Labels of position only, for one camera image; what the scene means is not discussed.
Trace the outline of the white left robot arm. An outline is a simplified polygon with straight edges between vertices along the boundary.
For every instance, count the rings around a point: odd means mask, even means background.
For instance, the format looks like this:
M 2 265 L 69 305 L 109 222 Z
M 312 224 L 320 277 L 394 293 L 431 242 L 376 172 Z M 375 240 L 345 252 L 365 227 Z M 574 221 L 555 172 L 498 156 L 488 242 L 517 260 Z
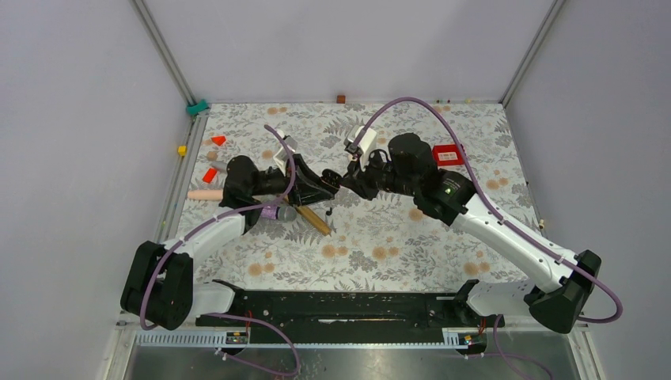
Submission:
M 221 280 L 197 285 L 195 268 L 258 223 L 272 206 L 261 203 L 259 196 L 308 206 L 333 200 L 341 180 L 330 169 L 315 174 L 300 154 L 294 154 L 285 169 L 260 170 L 247 156 L 232 158 L 226 166 L 223 199 L 213 216 L 184 237 L 145 241 L 137 248 L 121 294 L 121 309 L 167 330 L 204 314 L 215 314 L 226 325 L 238 324 L 246 306 L 235 297 L 234 287 Z

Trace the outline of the black earbud charging case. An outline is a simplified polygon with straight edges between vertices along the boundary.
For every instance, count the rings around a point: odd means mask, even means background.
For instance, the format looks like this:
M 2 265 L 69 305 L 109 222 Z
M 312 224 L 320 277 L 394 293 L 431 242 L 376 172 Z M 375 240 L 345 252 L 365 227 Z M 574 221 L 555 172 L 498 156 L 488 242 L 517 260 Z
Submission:
M 324 169 L 322 171 L 320 179 L 324 183 L 326 189 L 331 194 L 335 195 L 340 190 L 340 185 L 343 177 L 334 170 Z

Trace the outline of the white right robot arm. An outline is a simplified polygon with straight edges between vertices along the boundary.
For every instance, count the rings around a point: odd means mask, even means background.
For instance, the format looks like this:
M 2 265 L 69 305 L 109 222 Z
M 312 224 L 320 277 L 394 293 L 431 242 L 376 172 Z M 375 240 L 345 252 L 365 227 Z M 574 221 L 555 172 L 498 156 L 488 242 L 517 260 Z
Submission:
M 453 313 L 462 325 L 483 317 L 532 317 L 556 333 L 569 333 L 594 284 L 601 258 L 575 253 L 541 237 L 481 197 L 464 175 L 436 165 L 432 149 L 419 136 L 393 138 L 387 150 L 372 150 L 347 167 L 341 185 L 366 200 L 380 191 L 410 196 L 426 216 L 479 239 L 527 276 L 516 283 L 468 281 Z

